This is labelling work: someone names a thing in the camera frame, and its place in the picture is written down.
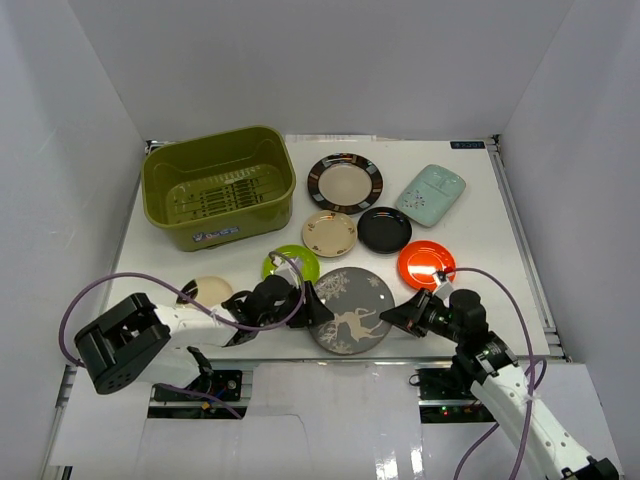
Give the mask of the grey deer pattern plate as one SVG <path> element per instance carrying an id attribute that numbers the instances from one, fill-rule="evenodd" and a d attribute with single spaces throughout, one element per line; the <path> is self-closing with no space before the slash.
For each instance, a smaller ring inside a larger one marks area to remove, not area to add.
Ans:
<path id="1" fill-rule="evenodd" d="M 380 314 L 395 307 L 393 294 L 372 271 L 341 267 L 319 278 L 315 292 L 333 317 L 310 328 L 313 340 L 324 350 L 352 356 L 376 347 L 392 325 Z"/>

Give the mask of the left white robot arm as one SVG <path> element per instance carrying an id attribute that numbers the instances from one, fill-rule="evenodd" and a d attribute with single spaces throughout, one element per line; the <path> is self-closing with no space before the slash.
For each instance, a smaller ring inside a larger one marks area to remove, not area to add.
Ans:
<path id="1" fill-rule="evenodd" d="M 262 331 L 321 326 L 334 317 L 309 281 L 295 285 L 269 275 L 251 291 L 206 307 L 186 292 L 185 306 L 154 304 L 134 293 L 82 328 L 74 338 L 80 360 L 99 395 L 139 381 L 178 387 L 199 399 L 211 387 L 203 348 L 230 348 Z"/>

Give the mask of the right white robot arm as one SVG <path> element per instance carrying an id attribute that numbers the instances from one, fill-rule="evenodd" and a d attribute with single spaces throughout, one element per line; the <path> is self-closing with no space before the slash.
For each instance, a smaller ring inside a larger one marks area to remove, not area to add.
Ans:
<path id="1" fill-rule="evenodd" d="M 453 390 L 476 398 L 518 448 L 535 479 L 618 479 L 607 458 L 597 459 L 577 442 L 535 395 L 527 376 L 506 343 L 489 329 L 481 297 L 453 291 L 447 301 L 420 290 L 380 318 L 422 338 L 429 333 L 456 344 L 452 358 Z"/>

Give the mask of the olive green plastic bin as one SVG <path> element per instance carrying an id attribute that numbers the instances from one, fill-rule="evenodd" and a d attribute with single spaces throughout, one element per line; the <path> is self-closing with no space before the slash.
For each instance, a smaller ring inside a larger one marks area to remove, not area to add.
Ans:
<path id="1" fill-rule="evenodd" d="M 284 138 L 266 126 L 162 146 L 141 169 L 147 220 L 184 252 L 284 228 L 295 187 Z"/>

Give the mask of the lime green plate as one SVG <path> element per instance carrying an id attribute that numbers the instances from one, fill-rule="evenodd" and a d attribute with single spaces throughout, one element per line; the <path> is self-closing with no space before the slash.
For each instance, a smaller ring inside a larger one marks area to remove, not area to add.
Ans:
<path id="1" fill-rule="evenodd" d="M 289 244 L 277 247 L 276 251 L 287 256 L 296 264 L 305 281 L 315 283 L 319 279 L 319 261 L 316 255 L 308 248 L 297 244 Z M 269 275 L 281 276 L 292 284 L 297 282 L 297 274 L 292 267 L 279 256 L 274 258 L 266 256 L 264 258 L 262 264 L 262 279 L 265 279 Z"/>

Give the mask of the orange glossy plate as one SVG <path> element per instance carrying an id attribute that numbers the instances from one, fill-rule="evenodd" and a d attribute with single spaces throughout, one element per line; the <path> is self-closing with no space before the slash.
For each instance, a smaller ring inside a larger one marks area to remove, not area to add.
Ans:
<path id="1" fill-rule="evenodd" d="M 401 279 L 411 288 L 433 291 L 438 271 L 452 272 L 456 268 L 453 255 L 439 243 L 418 240 L 407 244 L 399 253 L 397 271 Z"/>

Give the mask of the small beige patterned plate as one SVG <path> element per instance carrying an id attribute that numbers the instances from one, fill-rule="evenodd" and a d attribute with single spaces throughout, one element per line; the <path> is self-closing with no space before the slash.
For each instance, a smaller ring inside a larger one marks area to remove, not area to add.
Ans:
<path id="1" fill-rule="evenodd" d="M 356 245 L 356 225 L 343 213 L 319 211 L 304 222 L 302 240 L 316 255 L 336 258 L 347 254 Z"/>

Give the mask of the black glossy plate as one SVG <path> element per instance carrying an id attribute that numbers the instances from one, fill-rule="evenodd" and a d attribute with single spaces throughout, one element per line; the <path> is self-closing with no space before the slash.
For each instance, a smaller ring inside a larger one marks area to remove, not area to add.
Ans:
<path id="1" fill-rule="evenodd" d="M 378 254 L 393 254 L 411 240 L 413 229 L 409 218 L 390 207 L 377 207 L 362 214 L 357 224 L 358 239 Z"/>

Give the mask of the cream plate with black mark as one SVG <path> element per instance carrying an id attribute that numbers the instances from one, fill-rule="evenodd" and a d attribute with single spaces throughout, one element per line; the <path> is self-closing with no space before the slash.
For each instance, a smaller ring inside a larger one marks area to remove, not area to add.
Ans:
<path id="1" fill-rule="evenodd" d="M 196 302 L 211 308 L 229 299 L 233 294 L 231 285 L 218 276 L 202 276 L 190 280 L 181 292 Z"/>

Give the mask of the light blue rectangular dish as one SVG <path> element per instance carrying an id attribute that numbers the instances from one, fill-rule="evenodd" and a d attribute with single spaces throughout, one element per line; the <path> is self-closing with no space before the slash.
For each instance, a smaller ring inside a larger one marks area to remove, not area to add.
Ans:
<path id="1" fill-rule="evenodd" d="M 466 189 L 465 180 L 437 164 L 427 165 L 398 197 L 396 209 L 424 227 L 433 227 Z"/>

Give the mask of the dark-rimmed beige centre plate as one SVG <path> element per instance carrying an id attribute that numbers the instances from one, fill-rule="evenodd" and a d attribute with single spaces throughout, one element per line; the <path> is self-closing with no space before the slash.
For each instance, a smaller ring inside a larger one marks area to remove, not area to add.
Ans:
<path id="1" fill-rule="evenodd" d="M 316 162 L 307 175 L 311 200 L 322 210 L 355 215 L 372 207 L 382 194 L 379 168 L 355 153 L 336 153 Z"/>

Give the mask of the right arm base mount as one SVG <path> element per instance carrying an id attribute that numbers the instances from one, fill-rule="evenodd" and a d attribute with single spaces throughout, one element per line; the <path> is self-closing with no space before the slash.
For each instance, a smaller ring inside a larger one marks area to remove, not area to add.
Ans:
<path id="1" fill-rule="evenodd" d="M 421 368 L 408 379 L 417 389 L 423 424 L 493 422 L 489 411 L 448 368 Z"/>

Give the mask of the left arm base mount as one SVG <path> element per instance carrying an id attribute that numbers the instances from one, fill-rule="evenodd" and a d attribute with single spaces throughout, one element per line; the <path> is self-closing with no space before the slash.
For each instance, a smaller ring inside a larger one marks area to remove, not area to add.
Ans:
<path id="1" fill-rule="evenodd" d="M 200 376 L 186 390 L 205 393 L 228 404 L 243 418 L 246 406 L 242 405 L 243 372 L 241 370 L 213 370 L 208 376 Z M 238 420 L 232 412 L 219 403 L 193 394 L 179 393 L 155 387 L 147 412 L 150 419 L 171 420 Z"/>

